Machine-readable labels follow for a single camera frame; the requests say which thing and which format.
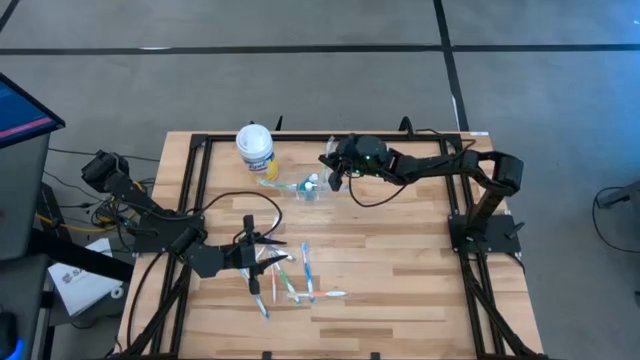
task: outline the wood grain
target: wood grain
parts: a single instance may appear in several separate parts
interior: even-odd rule
[[[175,208],[191,133],[169,133],[158,169],[153,197],[162,206]],[[475,139],[474,149],[492,149],[487,136]],[[390,143],[391,147],[417,157],[439,154],[431,143]],[[299,182],[311,172],[321,172],[317,157],[324,144],[280,142],[275,144],[281,182]],[[196,164],[202,154],[197,155]],[[490,173],[491,166],[483,164]],[[195,196],[199,167],[190,193]],[[457,256],[450,249],[446,217],[449,203],[444,179],[418,181],[396,199],[376,208],[361,208],[348,193],[331,193],[316,203],[295,199],[255,184],[237,154],[234,143],[216,143],[208,174],[205,203],[227,191],[255,190],[272,197],[284,218],[274,238],[288,243],[286,250],[300,256],[300,243],[311,248],[314,286],[323,291],[344,290],[344,299],[319,299],[315,304],[295,305],[287,300],[278,278],[278,299],[271,301],[271,278],[260,283],[271,312],[264,320],[246,283],[234,270],[213,279],[192,275],[180,356],[185,358],[259,357],[273,351],[275,358],[474,358],[473,342]],[[462,199],[459,177],[454,177]],[[483,192],[471,181],[477,199]],[[353,181],[356,196],[365,203],[393,194],[397,188],[376,178]],[[501,204],[500,210],[506,209]],[[223,198],[207,210],[209,244],[225,244],[241,229],[242,216],[255,216],[259,229],[268,229],[275,211],[263,199],[251,196]],[[152,255],[140,257],[131,288]],[[133,318],[134,337],[153,315],[157,305],[166,256],[156,264],[141,291]],[[282,262],[294,286],[306,289],[302,266]],[[491,255],[489,268],[497,305],[524,340],[542,351],[527,287],[520,267],[502,255]],[[125,314],[133,297],[130,292]],[[481,311],[487,350],[491,351],[486,315]],[[128,319],[120,327],[124,344]],[[173,312],[164,329],[162,348],[168,349]]]

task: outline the monitor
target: monitor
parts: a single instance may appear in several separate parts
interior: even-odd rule
[[[56,114],[0,73],[0,149],[64,125]]]

